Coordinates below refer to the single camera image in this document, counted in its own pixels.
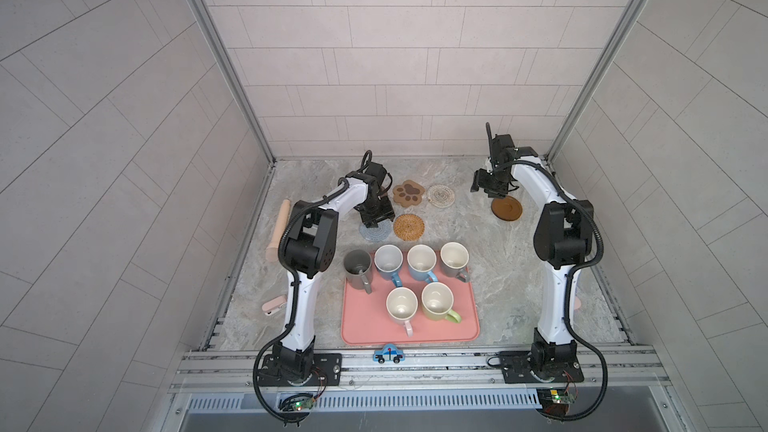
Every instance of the green mug handle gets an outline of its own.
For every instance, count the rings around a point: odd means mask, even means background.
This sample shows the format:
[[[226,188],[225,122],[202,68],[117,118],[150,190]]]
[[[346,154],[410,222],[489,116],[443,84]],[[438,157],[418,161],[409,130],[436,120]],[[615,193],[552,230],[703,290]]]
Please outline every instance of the green mug handle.
[[[453,309],[448,311],[448,314],[446,315],[446,319],[451,322],[456,322],[456,324],[460,324],[462,322],[462,316],[457,314],[456,311]]]

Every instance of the metal corner post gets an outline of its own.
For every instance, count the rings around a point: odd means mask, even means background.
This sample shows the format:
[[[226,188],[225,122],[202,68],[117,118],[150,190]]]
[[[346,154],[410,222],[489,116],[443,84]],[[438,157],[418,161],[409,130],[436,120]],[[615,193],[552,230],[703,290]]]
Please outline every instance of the metal corner post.
[[[638,17],[647,2],[648,0],[629,0],[627,2],[627,6],[621,13],[621,17],[616,23],[613,33],[610,34],[608,42],[600,52],[600,56],[598,57],[597,62],[595,62],[587,81],[584,83],[584,86],[581,87],[581,91],[571,107],[571,111],[566,116],[560,132],[558,132],[558,135],[552,141],[552,146],[549,148],[546,155],[548,162],[552,163],[562,150],[565,140],[568,138],[568,135],[570,135],[571,130],[576,126],[576,122],[579,117],[581,117],[584,109],[587,108],[587,104],[589,104],[592,95],[600,85],[600,81],[602,81],[610,64],[614,61],[614,58],[621,48],[621,44],[624,43],[624,40],[629,35],[632,26],[638,20]]]
[[[214,53],[216,62],[218,62],[221,72],[224,74],[224,79],[232,91],[232,95],[234,95],[237,105],[240,106],[240,110],[243,111],[243,114],[248,121],[248,125],[256,134],[256,139],[258,140],[261,149],[264,150],[264,155],[266,155],[267,160],[270,164],[274,164],[275,156],[272,153],[272,149],[270,149],[270,144],[264,137],[264,132],[262,132],[261,127],[256,120],[254,109],[250,106],[243,85],[237,78],[237,73],[232,65],[232,60],[226,52],[226,47],[221,41],[219,33],[216,31],[216,25],[208,13],[205,2],[203,0],[187,0],[187,2],[192,9],[197,24],[200,25],[200,29],[203,31],[206,41],[210,44],[211,51]]]

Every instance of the black mounting plate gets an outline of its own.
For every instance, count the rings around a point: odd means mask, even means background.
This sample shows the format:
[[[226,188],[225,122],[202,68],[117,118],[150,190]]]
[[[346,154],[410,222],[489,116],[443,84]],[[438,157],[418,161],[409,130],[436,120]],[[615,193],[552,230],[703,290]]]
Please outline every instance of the black mounting plate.
[[[339,385],[341,380],[341,354],[314,354],[312,365],[326,373],[328,383],[326,385]],[[259,387],[289,387],[292,386],[287,379],[284,379],[277,372],[277,362],[272,354],[264,356],[264,362],[259,369]],[[304,384],[307,387],[317,387],[320,381],[317,376],[312,374],[310,379]]]
[[[568,382],[565,372],[571,375],[573,382],[584,382],[584,373],[581,371],[581,367],[572,362],[561,362],[547,366],[547,372],[550,376],[554,376],[554,380],[541,382],[531,374],[531,361],[529,360],[531,353],[528,350],[505,350],[498,355],[498,358],[505,384],[541,384],[543,387],[546,387],[547,384],[565,384]]]

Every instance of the paw print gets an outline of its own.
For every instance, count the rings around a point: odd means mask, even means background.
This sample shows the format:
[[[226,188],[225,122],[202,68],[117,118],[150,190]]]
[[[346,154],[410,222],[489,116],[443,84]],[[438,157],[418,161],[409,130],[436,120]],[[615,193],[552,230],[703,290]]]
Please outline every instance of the paw print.
[[[422,195],[426,189],[413,180],[406,180],[399,186],[395,186],[392,194],[395,197],[395,203],[408,208],[422,203]]]

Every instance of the round brown coaster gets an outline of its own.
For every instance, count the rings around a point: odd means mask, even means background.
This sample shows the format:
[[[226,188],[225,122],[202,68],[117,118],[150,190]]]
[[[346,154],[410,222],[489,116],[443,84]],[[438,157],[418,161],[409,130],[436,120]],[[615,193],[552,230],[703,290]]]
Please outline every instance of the round brown coaster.
[[[424,221],[415,214],[403,214],[395,219],[394,229],[402,240],[417,240],[424,234]]]
[[[517,220],[523,214],[523,206],[520,205],[520,201],[511,196],[494,198],[491,202],[491,210],[494,216],[507,222]]]

